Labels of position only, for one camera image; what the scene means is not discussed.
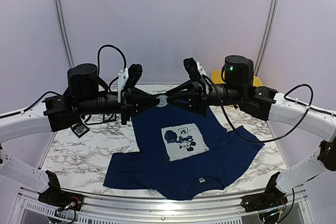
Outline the round blue brooch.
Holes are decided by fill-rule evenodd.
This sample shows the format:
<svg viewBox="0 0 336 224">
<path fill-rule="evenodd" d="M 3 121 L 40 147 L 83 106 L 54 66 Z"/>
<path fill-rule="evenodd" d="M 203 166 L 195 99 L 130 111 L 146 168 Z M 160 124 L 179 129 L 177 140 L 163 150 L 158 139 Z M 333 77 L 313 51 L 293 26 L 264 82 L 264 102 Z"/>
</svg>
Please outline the round blue brooch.
<svg viewBox="0 0 336 224">
<path fill-rule="evenodd" d="M 158 104 L 156 105 L 158 108 L 165 107 L 167 105 L 168 96 L 164 94 L 160 94 L 156 97 L 158 99 Z"/>
</svg>

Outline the navy blue printed t-shirt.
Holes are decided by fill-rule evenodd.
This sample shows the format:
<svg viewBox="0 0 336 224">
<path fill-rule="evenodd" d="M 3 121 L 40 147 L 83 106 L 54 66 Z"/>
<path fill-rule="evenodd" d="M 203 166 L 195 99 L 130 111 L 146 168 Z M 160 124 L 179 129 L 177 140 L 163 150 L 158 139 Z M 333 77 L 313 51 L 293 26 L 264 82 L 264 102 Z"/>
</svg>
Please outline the navy blue printed t-shirt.
<svg viewBox="0 0 336 224">
<path fill-rule="evenodd" d="M 153 189 L 172 200 L 223 190 L 249 168 L 263 143 L 244 127 L 226 130 L 211 110 L 173 105 L 132 118 L 138 152 L 114 153 L 104 179 L 112 189 Z"/>
</svg>

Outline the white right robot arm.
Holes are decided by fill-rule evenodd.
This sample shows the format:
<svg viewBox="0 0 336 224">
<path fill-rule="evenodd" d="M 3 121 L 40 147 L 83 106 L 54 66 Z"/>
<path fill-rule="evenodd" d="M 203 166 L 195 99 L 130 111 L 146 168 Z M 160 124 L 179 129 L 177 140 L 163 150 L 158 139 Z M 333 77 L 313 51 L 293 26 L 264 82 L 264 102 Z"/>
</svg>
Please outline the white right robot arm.
<svg viewBox="0 0 336 224">
<path fill-rule="evenodd" d="M 284 172 L 272 175 L 260 203 L 271 207 L 294 187 L 321 173 L 335 171 L 335 112 L 290 98 L 275 89 L 255 87 L 254 63 L 239 55 L 225 57 L 220 73 L 224 84 L 214 84 L 200 62 L 184 59 L 189 81 L 166 92 L 168 104 L 206 115 L 206 107 L 236 105 L 254 118 L 280 122 L 322 139 L 318 149 Z"/>
</svg>

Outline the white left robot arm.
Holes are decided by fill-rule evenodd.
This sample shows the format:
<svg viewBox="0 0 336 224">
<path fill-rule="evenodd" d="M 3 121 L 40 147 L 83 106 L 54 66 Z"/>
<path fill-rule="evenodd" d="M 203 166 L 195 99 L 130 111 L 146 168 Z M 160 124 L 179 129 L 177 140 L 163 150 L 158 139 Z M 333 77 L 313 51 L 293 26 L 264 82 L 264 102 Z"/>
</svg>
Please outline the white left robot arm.
<svg viewBox="0 0 336 224">
<path fill-rule="evenodd" d="M 46 91 L 62 93 L 67 86 L 67 66 L 42 65 L 1 68 L 1 112 L 8 113 L 31 105 Z M 61 187 L 86 193 L 129 197 L 160 197 L 155 190 L 118 190 L 103 186 L 113 153 L 137 152 L 131 123 L 119 121 L 95 125 L 78 138 L 70 130 L 56 135 L 37 133 L 9 140 L 4 150 L 33 166 L 57 174 Z"/>
</svg>

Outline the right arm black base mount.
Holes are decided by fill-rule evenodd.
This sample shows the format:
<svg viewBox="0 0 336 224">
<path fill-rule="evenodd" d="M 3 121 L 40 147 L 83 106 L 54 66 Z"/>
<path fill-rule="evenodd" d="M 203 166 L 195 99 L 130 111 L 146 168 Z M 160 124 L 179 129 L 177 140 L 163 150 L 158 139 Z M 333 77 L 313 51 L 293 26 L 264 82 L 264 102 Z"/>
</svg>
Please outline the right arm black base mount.
<svg viewBox="0 0 336 224">
<path fill-rule="evenodd" d="M 240 205 L 246 212 L 265 210 L 272 207 L 285 205 L 288 202 L 286 193 L 281 192 L 277 187 L 277 178 L 280 172 L 273 174 L 263 193 L 250 194 L 242 197 Z"/>
</svg>

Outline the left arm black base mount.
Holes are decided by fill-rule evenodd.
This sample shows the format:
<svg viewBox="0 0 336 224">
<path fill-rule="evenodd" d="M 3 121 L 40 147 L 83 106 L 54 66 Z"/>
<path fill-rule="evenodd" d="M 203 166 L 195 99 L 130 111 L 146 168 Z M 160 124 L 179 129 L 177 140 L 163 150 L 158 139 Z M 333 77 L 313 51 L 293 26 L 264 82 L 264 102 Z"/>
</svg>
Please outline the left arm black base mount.
<svg viewBox="0 0 336 224">
<path fill-rule="evenodd" d="M 48 177 L 47 189 L 38 193 L 38 201 L 66 210 L 70 209 L 80 211 L 83 202 L 83 195 L 65 191 L 61 188 L 57 175 L 50 171 L 45 171 Z"/>
</svg>

